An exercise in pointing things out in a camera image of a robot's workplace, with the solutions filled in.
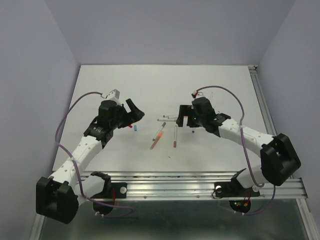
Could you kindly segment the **orange clear cap marker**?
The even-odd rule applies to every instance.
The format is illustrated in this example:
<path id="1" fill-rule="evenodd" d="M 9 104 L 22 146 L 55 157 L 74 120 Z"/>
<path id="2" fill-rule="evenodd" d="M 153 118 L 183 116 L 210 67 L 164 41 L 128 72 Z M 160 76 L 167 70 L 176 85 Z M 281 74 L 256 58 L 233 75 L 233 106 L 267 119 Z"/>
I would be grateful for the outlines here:
<path id="1" fill-rule="evenodd" d="M 163 136 L 163 131 L 161 131 L 155 138 L 155 140 L 153 141 L 152 145 L 150 146 L 150 150 L 153 150 L 154 147 L 156 146 L 156 144 L 158 143 L 158 141 L 161 139 L 161 137 Z"/>

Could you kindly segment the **dark green marker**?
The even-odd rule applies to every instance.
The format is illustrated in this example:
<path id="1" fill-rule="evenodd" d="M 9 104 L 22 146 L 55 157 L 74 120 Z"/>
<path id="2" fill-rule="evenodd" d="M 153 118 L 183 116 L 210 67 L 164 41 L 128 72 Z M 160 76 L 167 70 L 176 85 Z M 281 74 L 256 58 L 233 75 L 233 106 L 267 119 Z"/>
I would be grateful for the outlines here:
<path id="1" fill-rule="evenodd" d="M 213 94 L 213 92 L 211 92 L 210 98 L 209 98 L 209 100 L 210 100 L 211 103 L 212 103 L 212 101 L 213 101 L 213 96 L 214 96 L 214 94 Z"/>

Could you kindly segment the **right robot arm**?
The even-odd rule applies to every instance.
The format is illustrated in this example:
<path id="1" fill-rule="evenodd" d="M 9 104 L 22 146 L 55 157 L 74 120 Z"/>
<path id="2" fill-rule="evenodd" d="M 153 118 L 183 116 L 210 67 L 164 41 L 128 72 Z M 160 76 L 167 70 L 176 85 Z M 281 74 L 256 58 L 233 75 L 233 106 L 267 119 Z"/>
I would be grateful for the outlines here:
<path id="1" fill-rule="evenodd" d="M 301 167 L 287 135 L 270 135 L 243 126 L 225 113 L 216 113 L 205 97 L 179 107 L 178 127 L 183 126 L 184 120 L 188 127 L 202 127 L 210 134 L 241 145 L 245 153 L 251 151 L 260 158 L 260 165 L 247 167 L 232 177 L 230 189 L 235 195 L 242 195 L 248 188 L 265 183 L 281 186 Z"/>

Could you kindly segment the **grey cap marker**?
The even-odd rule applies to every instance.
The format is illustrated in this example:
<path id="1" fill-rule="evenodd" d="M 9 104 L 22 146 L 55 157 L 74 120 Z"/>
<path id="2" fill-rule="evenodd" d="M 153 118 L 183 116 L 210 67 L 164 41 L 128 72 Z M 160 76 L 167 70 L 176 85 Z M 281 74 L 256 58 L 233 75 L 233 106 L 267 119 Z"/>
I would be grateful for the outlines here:
<path id="1" fill-rule="evenodd" d="M 160 126 L 160 128 L 157 130 L 156 134 L 154 135 L 154 137 L 152 138 L 153 141 L 156 140 L 156 138 L 158 137 L 158 135 L 161 133 L 161 131 L 163 130 L 163 128 L 166 126 L 166 122 L 163 122 L 162 125 Z"/>

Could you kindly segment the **brown cap marker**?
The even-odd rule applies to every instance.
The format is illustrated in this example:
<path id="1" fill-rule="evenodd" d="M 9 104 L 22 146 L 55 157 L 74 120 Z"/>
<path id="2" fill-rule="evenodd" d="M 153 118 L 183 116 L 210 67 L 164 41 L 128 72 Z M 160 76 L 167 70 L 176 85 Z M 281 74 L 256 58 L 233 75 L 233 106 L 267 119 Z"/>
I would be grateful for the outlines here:
<path id="1" fill-rule="evenodd" d="M 174 135 L 173 135 L 173 147 L 177 147 L 177 136 L 178 136 L 178 126 L 174 126 Z"/>

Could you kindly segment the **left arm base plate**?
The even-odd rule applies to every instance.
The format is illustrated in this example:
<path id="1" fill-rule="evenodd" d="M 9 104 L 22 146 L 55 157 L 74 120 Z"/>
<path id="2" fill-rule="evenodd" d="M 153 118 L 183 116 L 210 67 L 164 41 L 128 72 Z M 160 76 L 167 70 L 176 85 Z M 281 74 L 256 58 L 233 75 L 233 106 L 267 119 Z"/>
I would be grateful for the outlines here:
<path id="1" fill-rule="evenodd" d="M 81 181 L 82 190 L 91 199 L 105 199 L 103 204 L 115 205 L 116 199 L 127 198 L 128 184 L 126 182 L 112 182 L 111 176 L 100 171 L 92 172 L 89 177 Z"/>

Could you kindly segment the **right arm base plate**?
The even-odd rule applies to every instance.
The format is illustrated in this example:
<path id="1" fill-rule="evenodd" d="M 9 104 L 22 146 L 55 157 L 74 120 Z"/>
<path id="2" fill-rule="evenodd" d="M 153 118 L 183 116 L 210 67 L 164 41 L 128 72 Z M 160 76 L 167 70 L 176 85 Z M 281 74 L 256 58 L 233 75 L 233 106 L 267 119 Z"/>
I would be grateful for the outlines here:
<path id="1" fill-rule="evenodd" d="M 237 177 L 244 172 L 245 169 L 238 171 L 230 181 L 218 181 L 214 183 L 214 189 L 211 194 L 213 199 L 237 198 L 229 200 L 229 205 L 236 213 L 247 214 L 251 209 L 251 198 L 259 197 L 259 189 L 254 191 L 253 187 L 244 188 L 237 180 Z"/>

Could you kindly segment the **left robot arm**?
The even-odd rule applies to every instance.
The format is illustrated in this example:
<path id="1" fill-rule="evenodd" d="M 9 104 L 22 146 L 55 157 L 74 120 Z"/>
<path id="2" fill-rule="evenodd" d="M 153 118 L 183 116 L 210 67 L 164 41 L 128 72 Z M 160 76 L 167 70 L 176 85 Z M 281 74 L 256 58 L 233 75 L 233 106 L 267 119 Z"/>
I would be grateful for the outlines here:
<path id="1" fill-rule="evenodd" d="M 114 136 L 114 130 L 128 127 L 140 121 L 145 113 L 131 99 L 126 103 L 130 111 L 116 100 L 104 100 L 98 115 L 84 131 L 73 152 L 49 177 L 41 177 L 36 183 L 36 213 L 64 224 L 76 216 L 79 206 L 86 201 L 106 209 L 96 214 L 106 217 L 116 206 L 118 190 L 112 186 L 111 177 L 94 171 L 86 180 L 81 180 L 89 163 L 105 148 Z"/>

